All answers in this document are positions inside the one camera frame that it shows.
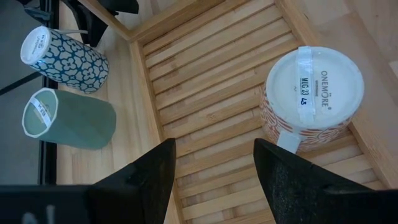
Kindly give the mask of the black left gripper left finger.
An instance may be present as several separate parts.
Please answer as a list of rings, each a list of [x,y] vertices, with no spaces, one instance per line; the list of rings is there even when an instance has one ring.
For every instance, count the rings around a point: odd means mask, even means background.
[[[175,178],[169,138],[88,185],[3,185],[1,223],[163,223]]]

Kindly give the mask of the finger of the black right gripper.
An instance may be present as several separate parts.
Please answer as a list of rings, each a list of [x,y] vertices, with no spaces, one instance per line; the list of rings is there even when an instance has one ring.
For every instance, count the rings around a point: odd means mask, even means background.
[[[139,3],[136,0],[98,0],[106,9],[131,14],[139,13]]]
[[[83,43],[96,47],[108,25],[77,0],[62,0],[62,2],[72,11],[78,28],[87,31],[86,34],[80,34]]]

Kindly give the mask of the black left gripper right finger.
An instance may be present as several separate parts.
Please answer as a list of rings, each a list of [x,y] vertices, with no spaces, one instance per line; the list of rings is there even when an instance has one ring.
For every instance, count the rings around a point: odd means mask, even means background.
[[[370,189],[261,138],[253,158],[276,223],[397,223],[396,189]]]

